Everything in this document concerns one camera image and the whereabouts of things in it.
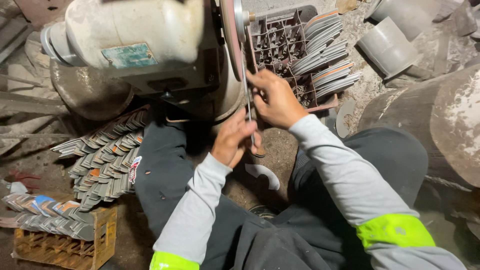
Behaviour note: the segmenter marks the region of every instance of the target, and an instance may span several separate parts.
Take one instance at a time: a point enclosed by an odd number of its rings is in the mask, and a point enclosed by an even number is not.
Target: left hand
[[[262,143],[262,137],[257,132],[257,122],[245,121],[246,113],[243,108],[223,123],[212,148],[212,156],[230,168],[237,165],[247,147],[255,154]],[[255,145],[250,140],[252,134],[255,136]]]

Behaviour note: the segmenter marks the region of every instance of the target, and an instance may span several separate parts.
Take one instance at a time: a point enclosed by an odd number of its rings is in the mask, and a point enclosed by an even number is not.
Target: right hand
[[[274,127],[289,129],[298,120],[308,115],[293,94],[288,82],[268,69],[252,75],[247,71],[247,79],[255,86],[253,101],[262,119]],[[267,93],[268,104],[258,94],[258,89]]]

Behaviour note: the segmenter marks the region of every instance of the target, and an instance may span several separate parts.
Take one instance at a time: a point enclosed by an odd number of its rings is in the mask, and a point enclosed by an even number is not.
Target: black pants
[[[374,128],[352,136],[345,145],[371,162],[403,200],[413,205],[428,165],[426,151],[418,140],[404,131]],[[138,153],[142,161],[137,168],[135,190],[156,237],[193,176],[185,147],[182,124],[153,121],[145,130]],[[313,164],[303,166],[290,184],[295,187],[298,203],[281,212],[272,224],[297,232],[332,269],[370,267],[355,229],[336,208]],[[201,269],[233,266],[241,227],[247,217],[258,218],[221,196]]]

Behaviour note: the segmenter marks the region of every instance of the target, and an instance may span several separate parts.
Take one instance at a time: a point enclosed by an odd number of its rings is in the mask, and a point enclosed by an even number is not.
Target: wooden crate
[[[44,193],[59,202],[68,196]],[[13,257],[40,263],[54,264],[74,270],[97,270],[115,253],[117,204],[92,211],[95,219],[95,239],[85,241],[65,235],[15,229]]]

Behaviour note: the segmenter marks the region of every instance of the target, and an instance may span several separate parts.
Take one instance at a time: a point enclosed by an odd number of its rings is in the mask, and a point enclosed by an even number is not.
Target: concrete floor
[[[315,6],[318,13],[321,13],[335,8],[335,2],[335,0],[310,0],[304,4]],[[299,5],[299,3],[295,0],[243,0],[244,8],[255,12],[289,8],[294,5]],[[357,103],[354,115],[345,119],[346,125],[352,133],[356,132],[358,120],[370,100],[390,90],[382,86],[382,75],[379,74],[376,67],[372,67],[354,47],[356,41],[374,27],[371,22],[364,22],[363,19],[369,5],[369,3],[358,1],[358,9],[342,16],[344,32],[337,39],[347,39],[349,41],[347,48],[350,53],[349,58],[355,62],[353,72],[361,71],[363,73],[362,78],[353,87],[340,95],[341,104],[350,97],[354,98]],[[447,70],[450,70],[456,62],[459,63],[461,68],[466,61],[477,54],[473,47],[474,42],[470,38],[455,35],[455,26],[452,22],[452,20],[447,20],[440,24],[434,24],[430,30],[422,33],[413,41],[420,53],[420,58],[416,62],[418,66],[432,70],[433,59],[438,48],[437,39],[441,33],[450,34]],[[49,128],[51,129],[49,132],[52,133],[60,129],[55,124]],[[288,132],[276,128],[269,128],[264,131],[263,142],[266,150],[264,158],[258,159],[246,156],[242,162],[261,164],[271,169],[280,180],[280,189],[278,191],[268,190],[268,180],[266,178],[260,176],[255,179],[249,176],[244,171],[243,164],[240,164],[235,168],[231,177],[227,179],[223,193],[247,209],[258,204],[266,204],[283,210],[289,205],[287,187],[295,162],[297,142]],[[1,175],[5,175],[9,168],[18,168],[25,172],[42,175],[43,179],[39,180],[38,184],[44,190],[71,193],[72,181],[67,176],[62,176],[62,168],[68,171],[68,167],[72,163],[58,161],[58,155],[48,150],[50,145],[55,143],[57,142],[49,139],[26,140],[11,155],[1,158]],[[210,147],[211,144],[206,143],[202,151],[190,155],[189,158],[196,164],[201,162]],[[475,261],[475,257],[478,258],[479,256],[473,254],[471,250],[480,250],[478,248],[479,243],[476,242],[473,235],[469,235],[468,231],[465,231],[465,227],[462,227],[464,223],[461,220],[446,219],[440,209],[428,204],[431,201],[429,189],[423,188],[415,206],[423,214],[422,221],[429,222],[428,228],[437,244],[453,252],[471,269],[478,269],[477,266],[480,263]],[[147,229],[146,217],[138,200],[133,195],[120,197],[118,205],[116,253],[108,262],[108,265],[111,269],[146,269],[152,255],[151,247],[155,241]],[[49,268],[30,262],[15,262],[10,257],[12,251],[11,229],[0,228],[0,239],[3,243],[0,247],[2,268]]]

